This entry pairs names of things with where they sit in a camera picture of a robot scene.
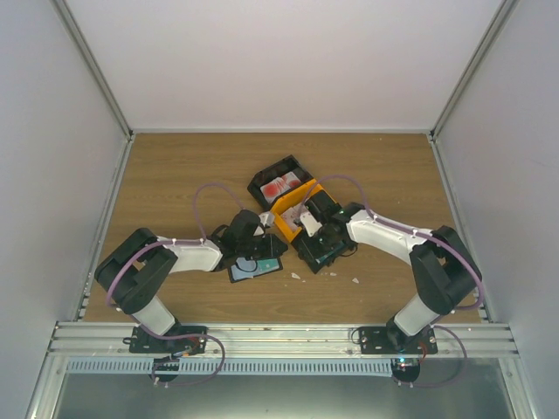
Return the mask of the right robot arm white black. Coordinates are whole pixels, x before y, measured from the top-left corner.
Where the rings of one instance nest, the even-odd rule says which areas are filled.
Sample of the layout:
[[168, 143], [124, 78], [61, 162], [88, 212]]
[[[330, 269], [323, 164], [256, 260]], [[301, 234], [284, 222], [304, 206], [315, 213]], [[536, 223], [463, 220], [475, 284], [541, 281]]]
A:
[[320, 244], [345, 240], [366, 244], [411, 267], [416, 294], [389, 319], [388, 346], [405, 354], [426, 327], [459, 307], [481, 284], [481, 273], [458, 233], [442, 226], [417, 229], [378, 215], [360, 203], [344, 207], [321, 190], [302, 204], [298, 216], [304, 231]]

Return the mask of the black card holder wallet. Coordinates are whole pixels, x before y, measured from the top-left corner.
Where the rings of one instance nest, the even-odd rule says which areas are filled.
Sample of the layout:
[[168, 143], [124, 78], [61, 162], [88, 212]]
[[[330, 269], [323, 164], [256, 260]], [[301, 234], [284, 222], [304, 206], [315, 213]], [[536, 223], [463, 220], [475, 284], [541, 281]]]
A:
[[228, 276], [231, 283], [235, 284], [247, 279], [257, 278], [264, 275], [257, 273], [258, 260], [238, 258], [236, 262], [228, 268]]

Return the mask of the teal credit card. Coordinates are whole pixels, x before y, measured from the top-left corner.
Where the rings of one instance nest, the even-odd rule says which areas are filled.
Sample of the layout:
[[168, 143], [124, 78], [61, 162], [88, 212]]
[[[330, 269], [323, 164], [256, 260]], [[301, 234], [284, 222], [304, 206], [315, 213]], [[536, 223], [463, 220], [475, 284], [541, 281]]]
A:
[[281, 262], [278, 258], [263, 259], [258, 261], [257, 273], [259, 275], [266, 275], [271, 272], [280, 271], [281, 269]]

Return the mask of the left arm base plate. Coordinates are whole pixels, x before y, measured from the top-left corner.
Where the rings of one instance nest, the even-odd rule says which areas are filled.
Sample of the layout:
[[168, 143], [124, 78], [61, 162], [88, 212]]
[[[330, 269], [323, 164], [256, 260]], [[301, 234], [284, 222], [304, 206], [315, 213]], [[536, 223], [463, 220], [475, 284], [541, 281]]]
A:
[[131, 354], [203, 354], [207, 332], [206, 326], [174, 326], [165, 334], [166, 337], [173, 337], [173, 340], [162, 340], [137, 326], [122, 343]]

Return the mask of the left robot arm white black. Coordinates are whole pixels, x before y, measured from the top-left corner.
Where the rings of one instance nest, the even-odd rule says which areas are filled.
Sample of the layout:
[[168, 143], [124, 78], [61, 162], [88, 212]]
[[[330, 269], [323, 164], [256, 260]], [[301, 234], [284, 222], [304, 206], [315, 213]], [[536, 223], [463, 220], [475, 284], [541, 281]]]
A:
[[163, 282], [184, 271], [254, 278], [280, 270], [288, 245], [267, 228], [263, 217], [248, 209], [199, 239], [159, 237], [140, 228], [100, 263], [94, 278], [106, 291], [107, 304], [133, 318], [150, 343], [168, 353], [179, 345], [180, 322], [157, 297]]

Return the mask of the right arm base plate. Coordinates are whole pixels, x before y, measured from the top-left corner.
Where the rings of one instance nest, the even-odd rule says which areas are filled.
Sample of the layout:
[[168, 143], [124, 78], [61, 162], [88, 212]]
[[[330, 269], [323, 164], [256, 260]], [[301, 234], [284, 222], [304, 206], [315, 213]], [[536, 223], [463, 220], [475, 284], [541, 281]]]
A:
[[437, 340], [433, 331], [414, 336], [395, 332], [386, 326], [361, 326], [356, 329], [356, 342], [362, 354], [436, 354]]

